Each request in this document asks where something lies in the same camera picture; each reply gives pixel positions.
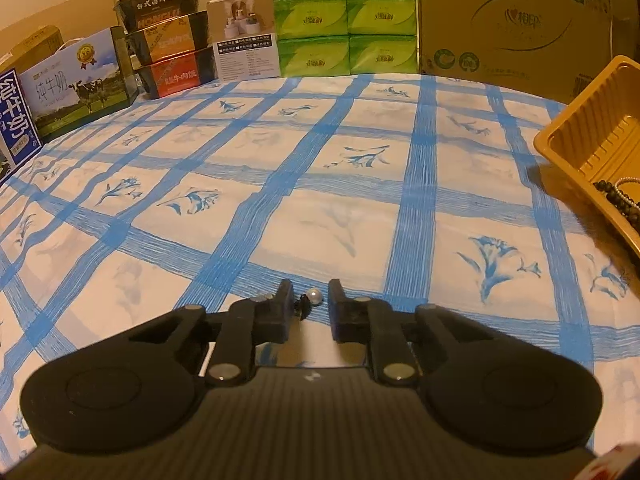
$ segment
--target orange plastic tray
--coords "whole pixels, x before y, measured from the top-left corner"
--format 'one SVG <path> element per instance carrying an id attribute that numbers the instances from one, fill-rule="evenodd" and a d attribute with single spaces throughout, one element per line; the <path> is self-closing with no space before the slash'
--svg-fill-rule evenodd
<path id="1" fill-rule="evenodd" d="M 640 234 L 593 187 L 600 180 L 640 177 L 640 64 L 615 57 L 533 144 L 587 195 L 640 258 Z M 621 189 L 640 202 L 640 184 Z"/>

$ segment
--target stack of tissue packs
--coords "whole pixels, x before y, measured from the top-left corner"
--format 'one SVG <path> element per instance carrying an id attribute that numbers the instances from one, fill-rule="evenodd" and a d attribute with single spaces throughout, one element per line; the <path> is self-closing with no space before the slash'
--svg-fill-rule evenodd
<path id="1" fill-rule="evenodd" d="M 282 76 L 416 73 L 415 0 L 274 0 Z"/>

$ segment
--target table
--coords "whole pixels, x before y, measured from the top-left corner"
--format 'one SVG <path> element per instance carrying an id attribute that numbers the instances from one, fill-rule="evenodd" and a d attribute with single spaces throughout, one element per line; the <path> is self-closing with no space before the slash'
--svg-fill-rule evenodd
<path id="1" fill-rule="evenodd" d="M 172 308 L 340 278 L 440 304 L 593 371 L 591 444 L 640 440 L 640 285 L 605 221 L 535 152 L 562 106 L 418 75 L 216 83 L 60 137 L 0 190 L 0 460 L 33 447 L 44 362 Z M 358 364 L 326 303 L 262 364 Z"/>

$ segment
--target gold medal badge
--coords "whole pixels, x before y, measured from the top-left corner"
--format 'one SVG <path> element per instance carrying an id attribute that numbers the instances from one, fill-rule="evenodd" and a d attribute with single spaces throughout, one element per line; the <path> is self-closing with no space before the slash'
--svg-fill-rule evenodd
<path id="1" fill-rule="evenodd" d="M 94 59 L 95 49 L 91 43 L 85 43 L 78 49 L 78 61 L 81 63 L 80 68 L 86 70 L 88 64 L 95 65 L 97 61 Z"/>

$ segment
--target white bead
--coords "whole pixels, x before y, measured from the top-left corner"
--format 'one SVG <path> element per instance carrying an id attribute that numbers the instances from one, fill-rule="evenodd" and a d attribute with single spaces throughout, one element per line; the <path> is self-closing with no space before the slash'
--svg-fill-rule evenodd
<path id="1" fill-rule="evenodd" d="M 322 303 L 322 292 L 320 292 L 319 288 L 312 287 L 305 294 L 309 298 L 311 305 L 316 306 Z"/>

